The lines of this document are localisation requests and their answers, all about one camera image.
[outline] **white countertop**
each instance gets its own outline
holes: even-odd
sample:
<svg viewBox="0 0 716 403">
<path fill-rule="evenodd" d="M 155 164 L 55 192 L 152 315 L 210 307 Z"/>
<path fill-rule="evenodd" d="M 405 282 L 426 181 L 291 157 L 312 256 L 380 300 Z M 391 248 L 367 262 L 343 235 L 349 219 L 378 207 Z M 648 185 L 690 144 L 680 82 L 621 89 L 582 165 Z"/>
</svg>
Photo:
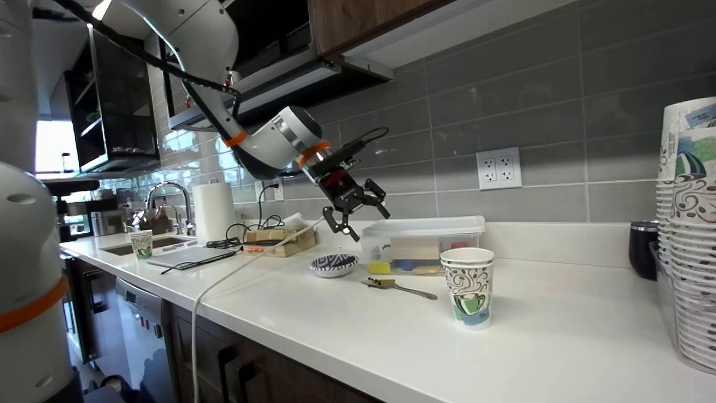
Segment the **white countertop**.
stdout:
<svg viewBox="0 0 716 403">
<path fill-rule="evenodd" d="M 79 240 L 64 251 L 161 297 L 193 307 L 236 256 L 160 275 L 133 256 L 103 252 L 123 235 Z M 626 269 L 500 259 L 494 317 L 486 328 L 452 317 L 444 277 L 399 277 L 434 291 L 426 300 L 360 285 L 365 271 L 322 279 L 307 263 L 359 243 L 324 235 L 295 258 L 265 258 L 212 288 L 202 315 L 384 400 L 714 403 L 716 376 L 682 363 L 654 282 Z"/>
</svg>

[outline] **cable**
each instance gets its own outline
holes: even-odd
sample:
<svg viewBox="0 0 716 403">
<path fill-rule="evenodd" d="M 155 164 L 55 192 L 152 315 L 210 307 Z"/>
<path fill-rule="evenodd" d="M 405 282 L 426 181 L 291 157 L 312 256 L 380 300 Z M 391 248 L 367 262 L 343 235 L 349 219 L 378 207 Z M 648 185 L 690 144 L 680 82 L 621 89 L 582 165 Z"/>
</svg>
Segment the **cable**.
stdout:
<svg viewBox="0 0 716 403">
<path fill-rule="evenodd" d="M 266 192 L 269 188 L 277 188 L 277 184 L 266 184 L 266 185 L 263 185 L 263 192 L 259 192 L 259 198 L 257 198 L 257 203 L 259 203 L 259 228 L 265 228 L 265 192 Z"/>
<path fill-rule="evenodd" d="M 284 243 L 290 243 L 291 240 L 314 230 L 315 226 L 321 226 L 324 219 L 321 217 L 319 222 L 314 222 L 312 226 L 305 226 L 295 232 L 291 232 L 287 240 L 277 241 L 274 248 L 279 248 Z M 243 269 L 252 266 L 253 262 L 263 259 L 265 256 L 255 256 L 252 259 L 246 259 L 243 266 L 228 271 L 227 275 L 222 275 L 219 279 L 216 279 L 210 286 L 207 286 L 200 297 L 194 300 L 194 307 L 193 307 L 193 332 L 191 332 L 191 342 L 193 342 L 193 388 L 194 388 L 194 403 L 200 403 L 200 373 L 197 373 L 197 314 L 200 314 L 200 307 L 202 307 L 202 300 L 209 291 L 212 291 L 216 286 L 219 286 L 225 279 L 228 279 L 231 275 L 239 273 Z"/>
<path fill-rule="evenodd" d="M 227 226 L 227 230 L 225 230 L 225 241 L 228 241 L 228 230 L 231 230 L 231 228 L 244 228 L 243 238 L 249 232 L 249 226 L 246 226 L 246 224 L 236 222 L 236 224 Z"/>
</svg>

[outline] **faucet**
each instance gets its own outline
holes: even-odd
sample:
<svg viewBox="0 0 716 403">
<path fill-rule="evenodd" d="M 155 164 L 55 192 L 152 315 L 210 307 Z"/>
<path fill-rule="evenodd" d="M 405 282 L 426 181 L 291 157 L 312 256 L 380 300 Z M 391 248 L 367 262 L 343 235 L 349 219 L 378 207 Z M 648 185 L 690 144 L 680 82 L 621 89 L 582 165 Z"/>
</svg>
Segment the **faucet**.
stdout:
<svg viewBox="0 0 716 403">
<path fill-rule="evenodd" d="M 178 228 L 178 235 L 194 235 L 194 224 L 193 224 L 193 207 L 191 207 L 191 198 L 188 198 L 188 191 L 182 185 L 182 184 L 178 184 L 178 181 L 164 181 L 164 184 L 160 184 L 160 185 L 155 185 L 152 191 L 150 191 L 150 207 L 155 207 L 155 192 L 158 191 L 161 191 L 161 188 L 178 188 L 179 192 L 182 192 L 182 196 L 184 196 L 184 207 L 187 207 L 187 224 L 184 224 L 184 232 L 182 232 L 182 226 Z"/>
</svg>

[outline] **dark wood cabinet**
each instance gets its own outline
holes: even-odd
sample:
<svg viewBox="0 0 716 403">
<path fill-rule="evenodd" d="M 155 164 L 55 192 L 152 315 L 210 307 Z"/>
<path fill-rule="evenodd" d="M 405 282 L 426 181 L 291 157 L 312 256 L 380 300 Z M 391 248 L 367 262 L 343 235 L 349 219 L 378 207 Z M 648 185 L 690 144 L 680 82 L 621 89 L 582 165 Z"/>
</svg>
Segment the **dark wood cabinet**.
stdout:
<svg viewBox="0 0 716 403">
<path fill-rule="evenodd" d="M 309 0 L 315 53 L 333 55 L 452 0 Z"/>
<path fill-rule="evenodd" d="M 125 172 L 160 164 L 145 63 L 97 31 L 65 71 L 83 172 Z"/>
<path fill-rule="evenodd" d="M 173 308 L 173 340 L 182 400 L 193 400 L 191 314 L 179 307 Z M 205 317 L 197 319 L 197 371 L 207 403 L 377 403 Z"/>
</svg>

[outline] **gray wall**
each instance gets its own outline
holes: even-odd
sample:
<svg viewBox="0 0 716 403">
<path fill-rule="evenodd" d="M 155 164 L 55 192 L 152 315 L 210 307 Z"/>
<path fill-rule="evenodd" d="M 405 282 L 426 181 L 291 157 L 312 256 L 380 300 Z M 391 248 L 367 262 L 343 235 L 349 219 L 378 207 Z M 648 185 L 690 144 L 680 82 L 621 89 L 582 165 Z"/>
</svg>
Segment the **gray wall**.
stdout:
<svg viewBox="0 0 716 403">
<path fill-rule="evenodd" d="M 716 94 L 714 38 L 714 0 L 580 0 L 312 111 L 335 144 L 391 128 L 354 172 L 385 185 L 395 217 L 643 219 L 654 217 L 662 108 Z M 474 153 L 510 146 L 523 188 L 479 191 Z M 217 136 L 169 132 L 161 147 L 161 170 L 107 185 L 227 179 L 237 207 L 255 214 L 255 184 Z M 319 217 L 324 205 L 305 179 L 284 192 L 269 212 Z"/>
</svg>

